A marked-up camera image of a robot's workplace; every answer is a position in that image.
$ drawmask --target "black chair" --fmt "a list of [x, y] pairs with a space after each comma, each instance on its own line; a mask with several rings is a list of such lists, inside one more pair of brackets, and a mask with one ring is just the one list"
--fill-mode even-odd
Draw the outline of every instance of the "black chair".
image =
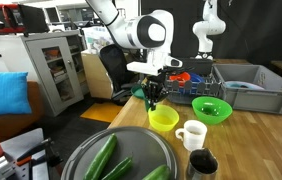
[[124, 105], [128, 97], [132, 95], [131, 88], [137, 84], [137, 74], [128, 71], [124, 53], [115, 44], [103, 47], [99, 52], [99, 58], [112, 81], [111, 100], [118, 105]]

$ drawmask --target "storage bin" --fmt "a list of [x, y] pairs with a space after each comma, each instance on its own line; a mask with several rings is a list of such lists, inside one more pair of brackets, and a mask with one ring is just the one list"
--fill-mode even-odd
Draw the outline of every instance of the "storage bin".
[[[214, 64], [221, 81], [220, 98], [233, 109], [282, 114], [282, 77], [261, 65]], [[226, 81], [242, 81], [264, 90], [230, 88]]]
[[169, 90], [167, 99], [177, 104], [191, 105], [192, 100], [199, 96], [219, 97], [221, 81], [214, 74], [213, 68], [209, 75], [201, 75], [204, 82], [185, 81], [183, 86], [174, 80], [166, 81], [166, 88]]

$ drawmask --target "blue cushion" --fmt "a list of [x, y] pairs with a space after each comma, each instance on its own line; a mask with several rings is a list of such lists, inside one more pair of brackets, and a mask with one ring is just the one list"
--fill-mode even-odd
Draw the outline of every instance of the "blue cushion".
[[0, 72], [0, 115], [30, 114], [27, 72]]

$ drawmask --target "round metal tray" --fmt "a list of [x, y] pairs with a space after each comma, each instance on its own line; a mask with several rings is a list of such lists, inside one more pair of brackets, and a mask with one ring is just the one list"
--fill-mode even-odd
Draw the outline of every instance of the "round metal tray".
[[84, 141], [68, 159], [61, 180], [83, 179], [89, 164], [112, 133], [116, 134], [118, 142], [101, 177], [124, 158], [133, 156], [133, 166], [122, 180], [142, 179], [161, 164], [170, 167], [170, 179], [178, 179], [177, 159], [162, 136], [141, 127], [117, 127], [96, 133]]

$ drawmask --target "green cucumber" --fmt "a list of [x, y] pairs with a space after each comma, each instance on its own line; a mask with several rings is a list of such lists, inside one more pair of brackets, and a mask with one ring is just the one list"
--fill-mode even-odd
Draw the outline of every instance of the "green cucumber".
[[114, 147], [117, 144], [117, 137], [115, 134], [111, 134], [106, 143], [103, 145], [101, 150], [97, 153], [97, 155], [92, 160], [89, 165], [85, 175], [84, 180], [98, 180], [100, 174], [110, 159]]
[[116, 180], [132, 167], [132, 157], [127, 157], [115, 166], [102, 180]]
[[170, 179], [170, 174], [169, 166], [163, 164], [151, 171], [142, 180], [168, 180]]

